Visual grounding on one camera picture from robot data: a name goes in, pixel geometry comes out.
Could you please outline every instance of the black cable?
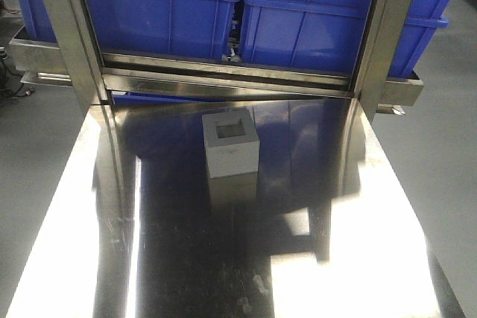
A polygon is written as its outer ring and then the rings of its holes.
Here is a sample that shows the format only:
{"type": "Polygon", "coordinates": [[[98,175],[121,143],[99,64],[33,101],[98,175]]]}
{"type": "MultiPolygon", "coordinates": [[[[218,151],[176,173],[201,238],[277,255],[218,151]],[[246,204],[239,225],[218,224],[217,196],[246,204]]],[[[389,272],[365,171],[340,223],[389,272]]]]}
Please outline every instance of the black cable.
{"type": "Polygon", "coordinates": [[[21,77],[21,74],[14,74],[7,66],[7,64],[5,63],[5,61],[0,57],[0,62],[1,64],[3,65],[4,67],[4,71],[5,71],[5,75],[6,75],[6,72],[8,72],[9,74],[11,74],[12,76],[17,76],[17,77],[21,77]]]}

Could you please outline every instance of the metal shelf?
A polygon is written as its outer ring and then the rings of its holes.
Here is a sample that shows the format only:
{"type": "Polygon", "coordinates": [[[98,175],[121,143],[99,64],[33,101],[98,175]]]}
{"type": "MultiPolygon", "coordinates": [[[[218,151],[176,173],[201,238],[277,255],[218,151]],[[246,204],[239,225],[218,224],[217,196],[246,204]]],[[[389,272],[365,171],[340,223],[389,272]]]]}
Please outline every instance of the metal shelf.
{"type": "MultiPolygon", "coordinates": [[[[10,41],[10,52],[18,70],[27,72],[24,82],[72,86],[57,44],[31,41],[22,29],[10,41]]],[[[159,56],[102,53],[106,89],[228,101],[353,96],[345,74],[159,56]]],[[[388,78],[380,103],[411,106],[422,88],[416,76],[388,78]]]]}
{"type": "Polygon", "coordinates": [[[373,0],[351,76],[204,61],[153,54],[101,53],[86,0],[43,0],[58,45],[21,34],[10,44],[19,70],[49,74],[30,80],[65,82],[83,113],[112,104],[110,90],[193,95],[224,100],[357,98],[372,121],[379,104],[412,105],[423,84],[387,79],[411,0],[373,0]]]}

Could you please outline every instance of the scratch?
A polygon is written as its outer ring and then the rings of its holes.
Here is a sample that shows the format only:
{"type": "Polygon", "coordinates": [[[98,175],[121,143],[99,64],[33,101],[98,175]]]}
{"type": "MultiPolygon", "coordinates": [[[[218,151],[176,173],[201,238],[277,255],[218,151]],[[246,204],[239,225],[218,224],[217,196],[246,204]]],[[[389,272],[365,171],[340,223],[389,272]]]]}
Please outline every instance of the scratch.
{"type": "Polygon", "coordinates": [[[233,211],[234,211],[235,206],[232,205],[232,216],[230,218],[231,224],[232,224],[232,232],[233,232],[233,211]]]}

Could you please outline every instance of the white box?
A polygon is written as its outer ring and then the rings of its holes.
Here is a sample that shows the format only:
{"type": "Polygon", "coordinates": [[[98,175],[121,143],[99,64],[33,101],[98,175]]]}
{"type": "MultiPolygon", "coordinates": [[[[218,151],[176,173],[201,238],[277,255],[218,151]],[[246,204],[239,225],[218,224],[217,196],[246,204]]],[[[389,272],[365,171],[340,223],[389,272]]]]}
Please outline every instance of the white box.
{"type": "Polygon", "coordinates": [[[203,115],[202,124],[211,178],[258,171],[260,140],[248,109],[203,115]]]}

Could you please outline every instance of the gray floor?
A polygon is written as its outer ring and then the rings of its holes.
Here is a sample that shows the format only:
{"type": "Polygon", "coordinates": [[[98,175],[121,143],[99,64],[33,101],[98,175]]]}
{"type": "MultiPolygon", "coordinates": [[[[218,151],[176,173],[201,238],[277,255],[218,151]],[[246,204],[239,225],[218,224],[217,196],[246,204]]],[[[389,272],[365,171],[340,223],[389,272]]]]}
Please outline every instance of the gray floor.
{"type": "Polygon", "coordinates": [[[452,0],[416,67],[426,87],[373,128],[468,318],[477,317],[477,0],[452,0]]]}
{"type": "MultiPolygon", "coordinates": [[[[19,26],[18,20],[0,19],[0,46],[19,26]]],[[[17,82],[11,81],[12,89],[17,82]]],[[[22,100],[0,98],[0,317],[7,313],[82,122],[71,88],[35,89],[22,100]]]]}
{"type": "MultiPolygon", "coordinates": [[[[477,0],[452,0],[417,66],[426,88],[374,129],[468,318],[477,317],[477,0]]],[[[0,19],[0,45],[17,25],[0,19]]],[[[71,89],[0,102],[0,317],[6,314],[81,116],[71,89]]]]}

